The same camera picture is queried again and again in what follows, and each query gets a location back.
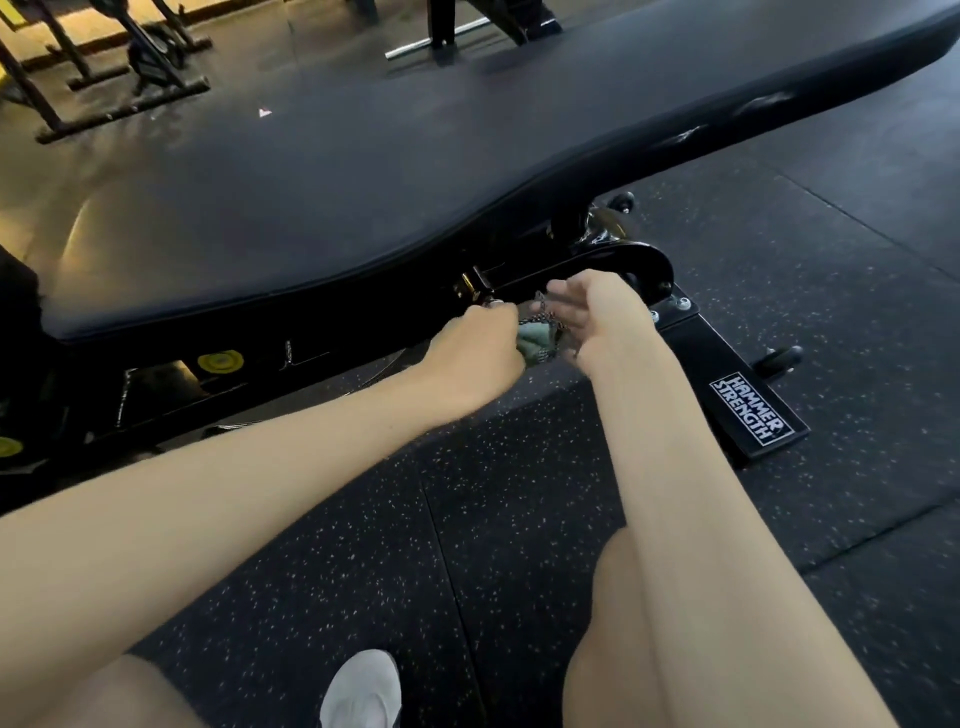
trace black leather bench pad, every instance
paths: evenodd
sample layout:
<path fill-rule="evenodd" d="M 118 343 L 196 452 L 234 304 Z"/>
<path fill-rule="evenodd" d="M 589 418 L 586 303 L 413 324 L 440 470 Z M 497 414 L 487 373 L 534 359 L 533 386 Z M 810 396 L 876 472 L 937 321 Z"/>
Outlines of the black leather bench pad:
<path fill-rule="evenodd" d="M 389 264 L 518 196 L 549 208 L 602 178 L 591 165 L 618 145 L 687 131 L 691 112 L 764 79 L 958 23 L 956 0 L 660 0 L 477 62 L 323 89 L 100 189 L 44 325 L 83 340 Z"/>

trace shoe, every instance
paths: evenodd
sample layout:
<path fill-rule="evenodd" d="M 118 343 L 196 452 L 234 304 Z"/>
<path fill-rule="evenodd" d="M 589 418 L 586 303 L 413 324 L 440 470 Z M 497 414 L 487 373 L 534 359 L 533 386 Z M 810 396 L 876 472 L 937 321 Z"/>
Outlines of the shoe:
<path fill-rule="evenodd" d="M 396 728 L 400 673 L 380 649 L 358 652 L 333 676 L 320 706 L 323 728 Z"/>

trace black metal frame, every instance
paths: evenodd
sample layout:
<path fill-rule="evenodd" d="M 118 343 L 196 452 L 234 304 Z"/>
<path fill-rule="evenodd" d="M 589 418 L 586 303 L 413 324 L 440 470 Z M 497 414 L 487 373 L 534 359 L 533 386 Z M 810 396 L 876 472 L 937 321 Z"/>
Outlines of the black metal frame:
<path fill-rule="evenodd" d="M 555 35 L 562 30 L 557 18 L 543 5 L 542 0 L 468 1 L 516 45 Z M 446 46 L 453 46 L 456 25 L 454 0 L 427 0 L 426 7 L 430 47 L 439 51 Z"/>
<path fill-rule="evenodd" d="M 46 4 L 46 0 L 31 0 L 31 2 L 37 12 L 39 12 L 40 19 L 43 20 L 44 24 L 50 29 L 50 33 L 53 34 L 59 46 L 59 48 L 49 47 L 47 50 L 53 54 L 64 54 L 67 59 L 73 63 L 73 66 L 77 69 L 77 73 L 80 74 L 78 78 L 70 79 L 66 82 L 67 87 L 71 91 L 80 91 L 92 85 L 102 83 L 103 81 L 115 79 L 130 73 L 130 67 L 125 64 L 105 68 L 96 72 L 92 71 L 90 64 L 86 62 L 77 44 L 73 42 L 63 29 L 63 26 L 60 25 L 60 21 L 57 20 L 57 17 L 51 12 L 50 7 Z"/>
<path fill-rule="evenodd" d="M 47 341 L 45 353 L 38 356 L 45 366 L 31 367 L 36 391 L 45 394 L 36 395 L 38 403 L 31 400 L 19 407 L 20 412 L 40 413 L 45 420 L 22 430 L 40 436 L 45 433 L 49 439 L 46 449 L 35 449 L 48 458 L 43 466 L 47 475 L 96 468 L 98 463 L 153 448 L 164 440 L 212 425 L 267 400 L 392 352 L 418 346 L 468 305 L 488 299 L 529 301 L 548 280 L 594 268 L 624 275 L 650 306 L 658 329 L 684 366 L 735 466 L 747 465 L 806 435 L 807 427 L 769 388 L 764 376 L 704 321 L 696 304 L 675 285 L 672 266 L 661 251 L 630 240 L 609 209 L 593 207 L 572 219 L 581 220 L 583 226 L 561 225 L 557 220 L 521 236 L 507 235 L 499 244 L 487 240 L 453 256 L 440 252 L 422 256 L 411 264 L 426 271 L 424 278 L 416 282 L 405 275 L 409 269 L 396 267 L 386 274 L 395 287 L 384 295 L 390 299 L 398 291 L 406 291 L 406 300 L 414 302 L 411 309 L 418 312 L 416 320 L 404 326 L 382 328 L 382 335 L 369 341 L 362 337 L 358 340 L 349 329 L 332 333 L 326 329 L 323 337 L 333 341 L 332 345 L 318 338 L 315 323 L 294 325 L 296 331 L 291 335 L 289 322 L 277 322 L 273 327 L 276 334 L 235 343 L 235 348 L 244 354 L 246 366 L 234 374 L 212 376 L 201 370 L 196 363 L 197 354 L 204 350 L 197 349 L 186 337 L 177 351 L 151 352 L 136 343 L 137 334 L 142 333 L 136 331 L 126 332 L 108 346 L 101 343 L 64 347 Z M 467 265 L 467 260 L 476 262 Z M 425 283 L 429 279 L 434 285 Z M 377 281 L 349 281 L 349 289 L 341 288 L 334 296 L 341 301 L 344 297 L 371 298 Z M 380 297 L 372 297 L 373 306 L 380 306 Z M 245 318 L 242 309 L 232 313 L 238 319 Z M 361 319 L 368 314 L 371 312 L 356 312 Z M 121 355 L 125 343 L 130 347 L 127 356 Z M 174 359 L 186 362 L 186 366 L 179 362 L 163 364 Z M 756 400 L 737 405 L 746 407 L 746 417 L 732 409 L 715 386 L 719 381 L 730 382 L 734 376 L 742 380 L 738 386 L 749 390 L 746 399 Z M 166 378 L 163 387 L 156 384 L 159 377 Z M 162 394 L 162 401 L 153 401 L 158 394 Z M 764 415 L 766 410 L 776 414 Z M 748 427 L 749 417 L 757 413 L 783 423 L 783 436 L 776 440 L 767 437 L 769 442 L 757 439 Z M 3 424 L 0 420 L 0 434 Z M 0 468 L 29 462 L 28 454 L 20 463 L 13 459 L 0 461 Z"/>
<path fill-rule="evenodd" d="M 198 52 L 212 47 L 212 43 L 208 38 L 193 40 L 186 32 L 180 19 L 177 18 L 173 11 L 171 11 L 162 0 L 154 0 L 154 4 L 163 12 L 168 20 L 173 18 L 174 33 L 178 36 L 178 39 L 185 39 L 185 42 L 189 43 L 189 48 L 192 49 L 189 52 Z M 99 73 L 90 71 L 89 65 L 85 62 L 80 51 L 72 41 L 70 41 L 69 36 L 67 36 L 66 31 L 57 22 L 57 19 L 46 9 L 46 6 L 43 5 L 42 0 L 37 3 L 37 6 L 46 10 L 49 17 L 44 18 L 45 22 L 50 26 L 51 32 L 57 38 L 58 43 L 60 43 L 61 50 L 68 56 L 81 74 L 80 78 L 68 82 L 71 88 L 74 90 L 86 88 L 90 85 L 100 83 L 107 78 L 115 78 L 116 76 L 122 75 L 116 68 L 107 69 Z M 40 118 L 47 127 L 36 134 L 36 141 L 40 144 L 59 141 L 73 134 L 95 129 L 110 122 L 125 119 L 129 116 L 142 113 L 143 111 L 156 109 L 157 107 L 165 106 L 179 99 L 196 96 L 210 90 L 210 83 L 204 77 L 190 82 L 182 79 L 170 62 L 163 58 L 152 42 L 150 42 L 143 28 L 141 28 L 128 13 L 125 12 L 116 19 L 130 34 L 132 42 L 137 42 L 142 45 L 144 52 L 151 58 L 154 66 L 159 68 L 163 73 L 169 87 L 163 88 L 159 92 L 146 98 L 136 98 L 139 93 L 134 93 L 134 99 L 127 104 L 123 104 L 114 109 L 89 114 L 88 116 L 82 116 L 77 119 L 63 119 L 60 117 L 43 93 L 36 87 L 33 81 L 31 81 L 23 65 L 16 59 L 10 49 L 0 41 L 0 65 L 3 65 L 6 69 L 16 89 L 13 92 L 7 91 L 4 94 L 4 98 L 22 106 L 30 107 L 40 115 Z M 143 79 L 140 79 L 136 90 L 142 91 L 143 85 Z"/>

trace yellow knob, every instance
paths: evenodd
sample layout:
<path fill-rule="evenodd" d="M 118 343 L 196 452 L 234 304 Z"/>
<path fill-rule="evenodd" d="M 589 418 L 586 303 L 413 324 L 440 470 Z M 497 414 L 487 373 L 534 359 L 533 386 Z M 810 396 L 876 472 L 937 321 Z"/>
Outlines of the yellow knob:
<path fill-rule="evenodd" d="M 197 364 L 212 375 L 231 375 L 243 369 L 243 354 L 233 349 L 227 352 L 205 353 L 197 357 Z"/>
<path fill-rule="evenodd" d="M 13 437 L 0 437 L 0 457 L 13 457 L 23 452 L 23 443 Z"/>

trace gym floor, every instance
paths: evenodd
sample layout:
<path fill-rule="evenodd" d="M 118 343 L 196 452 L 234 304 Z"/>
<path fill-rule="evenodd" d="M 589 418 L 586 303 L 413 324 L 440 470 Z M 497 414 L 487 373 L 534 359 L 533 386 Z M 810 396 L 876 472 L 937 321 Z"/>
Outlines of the gym floor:
<path fill-rule="evenodd" d="M 637 4 L 549 3 L 570 29 Z M 0 240 L 47 278 L 103 181 L 304 85 L 428 68 L 388 69 L 382 56 L 421 36 L 420 2 L 380 10 L 376 27 L 341 0 L 211 22 L 200 30 L 216 48 L 194 62 L 212 91 L 51 147 L 31 140 L 30 111 L 0 106 Z M 464 56 L 508 42 L 484 33 Z M 72 96 L 67 76 L 36 75 L 63 115 L 125 98 L 132 83 Z M 813 433 L 741 479 L 904 728 L 960 723 L 958 127 L 960 50 L 630 187 L 638 238 L 668 252 L 745 357 L 805 347 L 778 389 Z M 135 652 L 214 727 L 317 725 L 337 666 L 368 647 L 396 657 L 404 725 L 559 726 L 592 568 L 622 524 L 588 385 L 546 365 L 347 486 Z"/>

